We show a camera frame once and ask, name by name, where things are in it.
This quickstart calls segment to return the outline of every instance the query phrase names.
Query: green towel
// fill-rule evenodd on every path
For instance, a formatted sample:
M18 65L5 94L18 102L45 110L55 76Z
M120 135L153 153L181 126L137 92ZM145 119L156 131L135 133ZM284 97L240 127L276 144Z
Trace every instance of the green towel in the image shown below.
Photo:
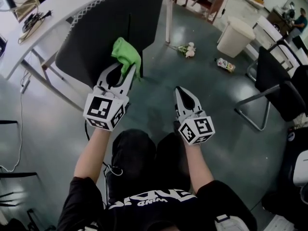
M115 57L123 64L121 68L122 75L125 75L129 66L136 65L136 76L140 80L141 57L136 49L123 38L118 38L114 43L111 56Z

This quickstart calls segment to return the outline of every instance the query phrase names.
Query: concrete floor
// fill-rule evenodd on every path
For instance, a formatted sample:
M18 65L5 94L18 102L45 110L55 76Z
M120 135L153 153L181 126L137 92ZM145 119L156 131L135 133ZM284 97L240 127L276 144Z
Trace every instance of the concrete floor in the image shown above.
M124 129L139 128L155 142L172 131L175 119L173 89L180 85L193 92L206 113L212 117L216 134L202 145L206 162L214 177L230 185L258 219L263 230L271 215L259 201L273 183L280 168L287 125L277 110L270 109L267 128L253 130L238 114L234 105L258 91L245 77L251 60L241 53L234 59L218 52L216 42L220 31L196 18L191 12L174 6L172 45L190 41L197 50L192 59L165 45L166 6L162 7L154 44L144 51L144 75L130 92L131 107L112 134L111 141ZM39 50L44 49L44 42ZM236 65L229 74L218 68L214 58L223 57ZM34 56L28 60L38 67ZM0 117L20 121L20 79L24 70L18 68L9 81L0 77ZM83 105L89 87L64 75L67 83L50 73L52 83L65 95ZM34 78L22 96L23 148L16 172L36 171L38 177L1 179L0 194L17 192L13 203L20 205L0 210L7 219L18 218L28 223L26 210L33 208L40 226L56 225L68 193L76 161L87 144L82 113L55 96ZM251 103L246 111L259 121L265 110L265 99ZM0 164L9 169L17 160L20 126L0 126ZM110 162L108 147L106 162ZM98 187L104 196L104 178Z

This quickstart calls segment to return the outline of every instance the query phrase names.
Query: mesh chair backrest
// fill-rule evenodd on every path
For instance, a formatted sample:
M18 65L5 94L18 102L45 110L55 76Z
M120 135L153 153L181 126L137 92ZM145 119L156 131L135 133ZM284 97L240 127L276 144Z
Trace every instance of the mesh chair backrest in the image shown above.
M266 95L266 98L275 106L285 121L295 119L305 112L305 109L292 90L283 83L291 81L299 93L303 95L305 103L308 103L308 99L305 98L307 95L304 92L305 86L308 87L306 69L306 66L298 67L291 78L277 59L268 50L260 47L256 88L262 92L273 86L281 85L279 90Z
M162 0L97 0L82 10L56 56L68 75L94 87L116 62L114 42L123 37L138 52L154 42Z
M268 50L260 47L256 87L260 91L265 91L275 85L282 84L285 80L291 80L288 72Z
M308 65L299 66L295 70L291 82L308 106Z

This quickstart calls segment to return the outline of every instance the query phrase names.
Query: white flowers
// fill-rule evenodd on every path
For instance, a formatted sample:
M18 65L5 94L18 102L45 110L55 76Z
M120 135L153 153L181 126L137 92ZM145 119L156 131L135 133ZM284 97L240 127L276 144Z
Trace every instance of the white flowers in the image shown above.
M188 57L193 57L194 56L194 51L188 51L188 52L186 52L186 58L188 58Z
M189 42L188 45L178 46L178 51L183 53L186 58L193 57L196 51L193 42Z

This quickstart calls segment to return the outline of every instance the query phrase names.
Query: person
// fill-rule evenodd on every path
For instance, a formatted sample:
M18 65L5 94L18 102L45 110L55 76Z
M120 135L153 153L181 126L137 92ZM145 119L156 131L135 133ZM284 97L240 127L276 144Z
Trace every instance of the person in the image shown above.
M214 231L220 216L234 216L250 231L257 231L256 220L241 199L226 184L214 180L200 145L188 145L174 132L157 148L141 130L129 129L118 135L112 145L111 169L117 168L120 176L107 173L109 203L104 208L96 183L110 133L95 129L80 155L58 231L89 230L85 227L102 231ZM191 184L195 195L189 193Z
M285 39L288 43L292 41L293 38L299 36L306 28L308 21L306 18L306 11L301 8L300 9L300 16L294 21L293 29L289 33L288 37Z

